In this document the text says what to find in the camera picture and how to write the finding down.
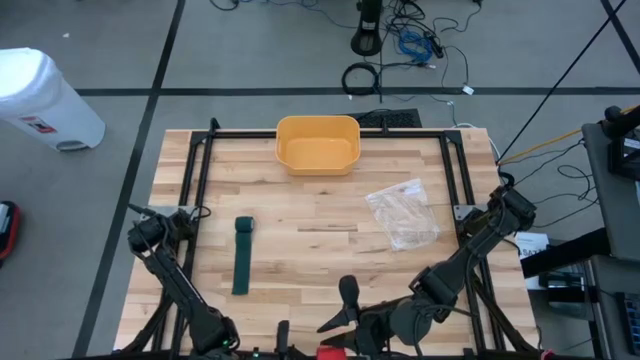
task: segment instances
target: wooden table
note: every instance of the wooden table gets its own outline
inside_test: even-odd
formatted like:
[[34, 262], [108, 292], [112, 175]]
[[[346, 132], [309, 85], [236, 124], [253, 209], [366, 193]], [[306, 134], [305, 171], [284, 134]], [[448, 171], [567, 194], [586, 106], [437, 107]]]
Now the wooden table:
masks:
[[[461, 131], [475, 199], [483, 203], [499, 185], [489, 138], [484, 129]], [[178, 203], [190, 137], [189, 130], [167, 131], [151, 205]], [[235, 321], [242, 349], [258, 346], [271, 351], [278, 322], [288, 319], [289, 342], [313, 354], [320, 340], [347, 330], [316, 334], [316, 329], [341, 307], [337, 287], [340, 277], [355, 275], [361, 305], [371, 305], [409, 294], [407, 285], [420, 270], [445, 260], [458, 248], [441, 149], [436, 139], [363, 139], [361, 158], [350, 175], [291, 177], [277, 162], [274, 148], [275, 139], [214, 141], [204, 200], [213, 214], [201, 222], [193, 282], [211, 306]], [[464, 199], [453, 147], [450, 151], [459, 198]], [[198, 161], [190, 204], [195, 197]], [[422, 180], [441, 234], [434, 244], [392, 252], [364, 197], [415, 178]], [[251, 290], [247, 296], [233, 296], [234, 219], [244, 215], [253, 216], [257, 222]], [[535, 346], [535, 321], [517, 251], [503, 243], [488, 261], [498, 304]], [[144, 326], [160, 293], [160, 283], [136, 259], [115, 348], [129, 343]], [[468, 308], [464, 291], [457, 306]], [[491, 348], [491, 328], [486, 311], [481, 310]], [[165, 347], [170, 344], [173, 322], [172, 313]], [[185, 337], [183, 350], [190, 346], [190, 339]], [[443, 324], [434, 323], [421, 346], [425, 355], [457, 355], [465, 347], [475, 348], [470, 320], [452, 313]], [[392, 348], [414, 353], [397, 338]]]

